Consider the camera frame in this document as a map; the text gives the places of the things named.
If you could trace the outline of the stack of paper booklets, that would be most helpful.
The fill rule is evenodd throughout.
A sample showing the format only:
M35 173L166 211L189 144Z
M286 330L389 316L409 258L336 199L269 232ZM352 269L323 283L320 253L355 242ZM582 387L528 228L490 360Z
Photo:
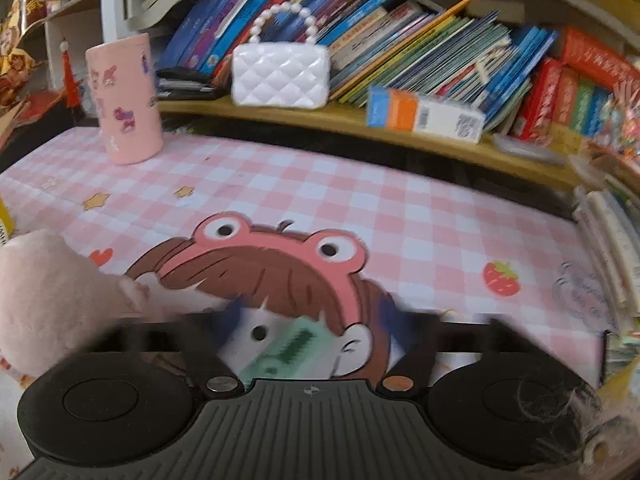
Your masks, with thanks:
M573 217L608 305L604 316L603 376L611 377L639 356L639 211L613 178L605 188L574 188Z

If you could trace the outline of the white orange medicine box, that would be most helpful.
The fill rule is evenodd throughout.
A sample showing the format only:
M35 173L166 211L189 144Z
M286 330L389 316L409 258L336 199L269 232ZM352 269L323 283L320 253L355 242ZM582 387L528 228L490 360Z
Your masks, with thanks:
M477 144L484 125L483 112L453 100L382 87L368 90L368 127Z

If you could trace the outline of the pink checkered table mat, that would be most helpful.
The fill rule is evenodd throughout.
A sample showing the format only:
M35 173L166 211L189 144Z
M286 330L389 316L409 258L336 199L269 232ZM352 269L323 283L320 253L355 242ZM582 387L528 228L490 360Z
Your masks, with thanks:
M170 136L137 165L73 128L9 166L18 236L58 232L151 311L32 388L1 382L6 479L580 479L606 304L574 224L406 172ZM377 392L401 350L378 322L442 314L427 392ZM302 379L201 392L175 334L242 301L235 375L296 318L333 341Z

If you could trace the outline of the pink plush toy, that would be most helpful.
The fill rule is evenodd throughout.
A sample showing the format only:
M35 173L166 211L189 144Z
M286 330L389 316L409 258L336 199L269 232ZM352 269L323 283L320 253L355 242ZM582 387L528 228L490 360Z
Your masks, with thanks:
M37 378L123 316L150 310L149 289L105 274L47 230L1 247L1 361Z

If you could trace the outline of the yellow cardboard box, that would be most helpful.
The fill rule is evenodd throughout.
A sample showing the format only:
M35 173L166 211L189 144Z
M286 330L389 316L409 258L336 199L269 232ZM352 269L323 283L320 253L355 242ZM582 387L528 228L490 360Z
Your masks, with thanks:
M0 244L5 245L14 233L14 221L9 213L9 209L0 200Z

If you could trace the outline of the pink cylindrical container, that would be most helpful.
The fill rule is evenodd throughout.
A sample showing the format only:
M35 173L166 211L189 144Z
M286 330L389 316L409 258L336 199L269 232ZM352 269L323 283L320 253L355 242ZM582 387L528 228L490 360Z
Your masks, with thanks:
M132 165L158 154L164 141L149 36L92 47L86 62L100 136L111 161Z

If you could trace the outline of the white quilted pearl handbag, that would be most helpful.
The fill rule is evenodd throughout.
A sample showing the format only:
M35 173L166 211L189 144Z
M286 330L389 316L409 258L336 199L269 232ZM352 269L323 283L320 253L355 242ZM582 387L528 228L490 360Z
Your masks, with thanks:
M303 19L304 42L262 41L262 28L279 13ZM316 110L329 99L329 49L317 44L317 21L311 10L285 1L262 11L250 39L237 46L231 61L231 99L236 106Z

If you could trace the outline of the red dictionary book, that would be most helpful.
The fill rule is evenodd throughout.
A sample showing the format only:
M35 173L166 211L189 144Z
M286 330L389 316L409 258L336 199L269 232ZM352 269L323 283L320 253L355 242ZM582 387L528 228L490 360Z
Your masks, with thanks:
M639 85L639 71L626 58L580 29L563 26L556 45L561 63L606 90L613 90L616 84Z

